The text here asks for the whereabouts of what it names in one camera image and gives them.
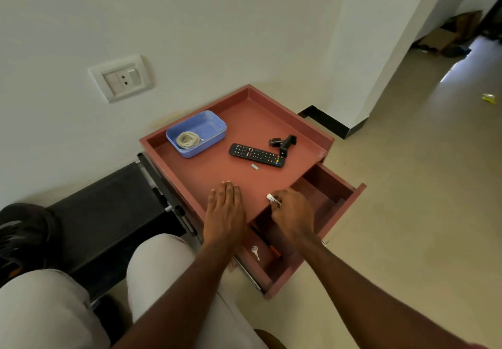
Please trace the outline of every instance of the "leg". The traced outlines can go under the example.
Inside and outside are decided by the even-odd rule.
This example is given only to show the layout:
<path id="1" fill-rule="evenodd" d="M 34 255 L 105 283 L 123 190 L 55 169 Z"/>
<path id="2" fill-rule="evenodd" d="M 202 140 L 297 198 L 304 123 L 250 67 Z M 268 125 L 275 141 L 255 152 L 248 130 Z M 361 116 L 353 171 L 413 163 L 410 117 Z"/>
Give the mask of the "leg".
<path id="1" fill-rule="evenodd" d="M 35 270 L 0 288 L 2 349 L 104 349 L 110 341 L 89 295 L 58 270 Z"/>
<path id="2" fill-rule="evenodd" d="M 143 242 L 127 270 L 129 306 L 136 321 L 190 266 L 195 254 L 185 242 L 160 234 Z M 235 304 L 220 288 L 214 298 L 197 348 L 267 348 Z"/>

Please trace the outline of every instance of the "key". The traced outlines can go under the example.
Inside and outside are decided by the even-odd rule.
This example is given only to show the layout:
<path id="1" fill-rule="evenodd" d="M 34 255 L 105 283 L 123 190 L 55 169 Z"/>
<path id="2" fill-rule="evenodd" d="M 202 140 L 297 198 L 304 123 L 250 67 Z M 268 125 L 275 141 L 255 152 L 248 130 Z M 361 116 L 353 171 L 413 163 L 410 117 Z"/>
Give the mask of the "key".
<path id="1" fill-rule="evenodd" d="M 258 247 L 257 246 L 251 247 L 251 251 L 255 254 L 256 259 L 258 259 L 258 261 L 260 261 L 260 257 L 258 256 Z"/>

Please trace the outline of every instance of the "floor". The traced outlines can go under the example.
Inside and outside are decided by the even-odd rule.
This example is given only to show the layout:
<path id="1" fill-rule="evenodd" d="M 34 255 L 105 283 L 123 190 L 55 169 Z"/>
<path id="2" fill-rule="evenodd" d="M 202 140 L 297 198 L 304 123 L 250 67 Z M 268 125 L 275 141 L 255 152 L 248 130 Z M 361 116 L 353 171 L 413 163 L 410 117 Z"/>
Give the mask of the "floor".
<path id="1" fill-rule="evenodd" d="M 445 78 L 455 60 L 409 52 L 367 124 L 336 139 L 325 164 L 368 187 L 325 241 L 398 299 L 466 340 L 496 347 L 502 46 L 480 38 L 472 48 Z M 484 92 L 499 103 L 481 100 Z M 307 264 L 269 301 L 239 270 L 225 272 L 222 283 L 251 325 L 288 349 L 357 348 Z"/>

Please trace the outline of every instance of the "right hand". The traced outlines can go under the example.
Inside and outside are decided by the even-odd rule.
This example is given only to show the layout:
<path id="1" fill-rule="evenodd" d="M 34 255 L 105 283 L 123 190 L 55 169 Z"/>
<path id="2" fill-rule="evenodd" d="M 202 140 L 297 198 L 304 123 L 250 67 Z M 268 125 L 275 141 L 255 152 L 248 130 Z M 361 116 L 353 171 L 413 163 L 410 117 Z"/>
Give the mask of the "right hand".
<path id="1" fill-rule="evenodd" d="M 281 202 L 272 201 L 272 219 L 293 244 L 314 232 L 314 210 L 303 194 L 292 188 L 276 190 L 272 195 Z"/>

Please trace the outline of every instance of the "wall switch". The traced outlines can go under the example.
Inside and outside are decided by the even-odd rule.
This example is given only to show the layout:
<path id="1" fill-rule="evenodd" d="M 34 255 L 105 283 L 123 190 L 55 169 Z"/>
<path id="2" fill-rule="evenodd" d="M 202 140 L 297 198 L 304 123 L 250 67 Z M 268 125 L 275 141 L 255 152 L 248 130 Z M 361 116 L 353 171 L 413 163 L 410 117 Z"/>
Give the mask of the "wall switch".
<path id="1" fill-rule="evenodd" d="M 140 55 L 99 64 L 90 67 L 89 72 L 108 102 L 115 102 L 153 87 Z"/>

